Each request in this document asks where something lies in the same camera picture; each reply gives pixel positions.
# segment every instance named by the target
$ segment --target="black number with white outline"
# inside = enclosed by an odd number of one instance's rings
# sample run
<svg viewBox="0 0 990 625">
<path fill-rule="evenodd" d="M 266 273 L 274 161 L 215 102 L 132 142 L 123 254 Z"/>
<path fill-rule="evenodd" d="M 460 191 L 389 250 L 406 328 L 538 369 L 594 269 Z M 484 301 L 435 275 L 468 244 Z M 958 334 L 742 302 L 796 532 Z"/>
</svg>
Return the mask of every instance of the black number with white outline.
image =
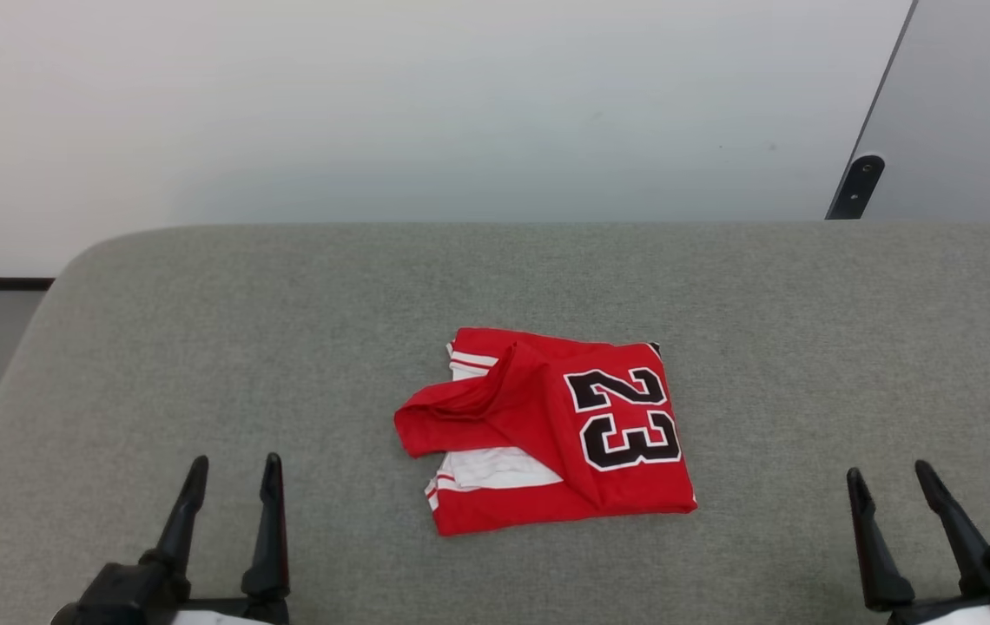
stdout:
<svg viewBox="0 0 990 625">
<path fill-rule="evenodd" d="M 635 388 L 629 381 L 607 375 L 599 369 L 590 372 L 568 373 L 565 381 L 577 412 L 611 406 L 611 395 L 627 404 L 659 406 L 666 401 L 664 385 L 651 369 L 630 369 L 630 379 L 641 383 Z M 618 431 L 615 417 L 610 412 L 587 420 L 579 432 L 584 448 L 584 458 L 596 470 L 653 463 L 677 463 L 681 460 L 681 444 L 677 440 L 677 424 L 665 411 L 646 411 L 649 427 L 626 428 Z M 661 443 L 650 439 L 650 430 L 656 431 Z M 611 447 L 607 437 L 621 435 L 622 444 Z"/>
</svg>

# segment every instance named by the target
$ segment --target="white wall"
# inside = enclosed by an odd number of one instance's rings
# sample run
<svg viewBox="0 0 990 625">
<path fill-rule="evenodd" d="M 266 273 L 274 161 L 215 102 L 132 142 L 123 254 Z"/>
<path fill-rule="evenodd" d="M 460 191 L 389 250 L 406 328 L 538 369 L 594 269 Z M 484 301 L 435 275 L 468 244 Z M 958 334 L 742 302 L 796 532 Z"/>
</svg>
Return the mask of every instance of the white wall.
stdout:
<svg viewBox="0 0 990 625">
<path fill-rule="evenodd" d="M 990 221 L 990 3 L 920 0 L 858 155 L 885 171 L 863 219 Z"/>
<path fill-rule="evenodd" d="M 0 0 L 0 274 L 197 222 L 820 219 L 909 0 Z"/>
</svg>

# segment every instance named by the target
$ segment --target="basketball jersey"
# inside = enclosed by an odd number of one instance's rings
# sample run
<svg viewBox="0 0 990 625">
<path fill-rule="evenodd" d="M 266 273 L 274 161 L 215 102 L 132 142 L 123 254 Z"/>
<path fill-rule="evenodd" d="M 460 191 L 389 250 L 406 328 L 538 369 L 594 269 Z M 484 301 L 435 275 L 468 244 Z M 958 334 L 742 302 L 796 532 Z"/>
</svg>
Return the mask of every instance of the basketball jersey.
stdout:
<svg viewBox="0 0 990 625">
<path fill-rule="evenodd" d="M 696 507 L 657 349 L 462 328 L 395 427 L 443 535 Z"/>
</svg>

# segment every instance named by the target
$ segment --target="red fabric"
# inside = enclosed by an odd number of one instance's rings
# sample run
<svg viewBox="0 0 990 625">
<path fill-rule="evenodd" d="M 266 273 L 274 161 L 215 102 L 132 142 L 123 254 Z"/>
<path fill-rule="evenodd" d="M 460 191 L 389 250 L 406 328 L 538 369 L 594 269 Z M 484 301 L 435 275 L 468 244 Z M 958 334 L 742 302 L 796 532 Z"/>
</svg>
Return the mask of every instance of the red fabric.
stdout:
<svg viewBox="0 0 990 625">
<path fill-rule="evenodd" d="M 578 343 L 526 332 L 463 328 L 455 352 L 495 357 L 484 377 L 432 385 L 395 414 L 395 427 L 412 456 L 488 447 L 522 448 L 563 482 L 518 488 L 437 490 L 434 517 L 444 535 L 499 527 L 639 513 L 687 513 L 696 507 L 683 455 L 635 456 L 631 466 L 593 466 L 584 431 L 593 418 L 610 415 L 614 431 L 602 436 L 607 454 L 621 454 L 629 432 L 659 451 L 669 442 L 650 423 L 649 411 L 675 416 L 657 351 L 647 344 Z M 606 406 L 578 411 L 566 373 L 602 372 L 638 391 L 634 371 L 650 371 L 663 387 L 662 403 L 631 403 L 603 387 Z M 673 435 L 674 442 L 678 436 Z M 613 462 L 616 456 L 605 456 Z"/>
</svg>

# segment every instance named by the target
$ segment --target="red jersey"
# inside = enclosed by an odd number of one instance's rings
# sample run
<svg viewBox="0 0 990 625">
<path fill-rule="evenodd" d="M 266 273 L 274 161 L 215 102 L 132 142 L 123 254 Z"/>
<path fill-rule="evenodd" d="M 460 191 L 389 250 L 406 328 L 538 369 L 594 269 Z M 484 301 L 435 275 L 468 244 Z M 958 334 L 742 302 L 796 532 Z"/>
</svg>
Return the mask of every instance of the red jersey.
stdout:
<svg viewBox="0 0 990 625">
<path fill-rule="evenodd" d="M 695 509 L 654 345 L 463 328 L 450 366 L 395 414 L 409 454 L 450 451 L 426 488 L 440 534 Z"/>
</svg>

